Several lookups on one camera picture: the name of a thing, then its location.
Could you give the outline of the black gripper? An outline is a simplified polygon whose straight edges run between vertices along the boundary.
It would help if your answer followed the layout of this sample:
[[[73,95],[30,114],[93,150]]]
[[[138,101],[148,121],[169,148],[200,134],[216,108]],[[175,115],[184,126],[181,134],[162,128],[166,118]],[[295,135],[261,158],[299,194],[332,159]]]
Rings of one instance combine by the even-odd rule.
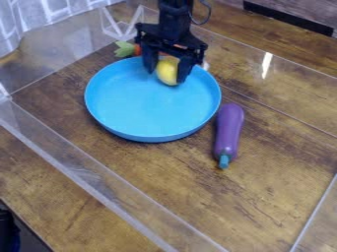
[[[153,73],[158,64],[160,51],[152,45],[177,44],[188,49],[189,54],[180,58],[177,82],[184,83],[196,65],[205,60],[208,44],[191,31],[165,31],[160,25],[137,23],[136,43],[141,43],[144,67]]]

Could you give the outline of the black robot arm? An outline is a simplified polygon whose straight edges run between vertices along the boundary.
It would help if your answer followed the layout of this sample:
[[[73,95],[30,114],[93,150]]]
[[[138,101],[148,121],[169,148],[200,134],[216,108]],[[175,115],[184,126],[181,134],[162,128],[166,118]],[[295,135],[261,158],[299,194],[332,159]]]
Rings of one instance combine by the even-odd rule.
[[[205,60],[209,45],[192,33],[195,0],[158,0],[157,24],[137,23],[136,43],[141,47],[142,63],[153,73],[164,52],[180,59],[177,82],[184,83],[196,65]]]

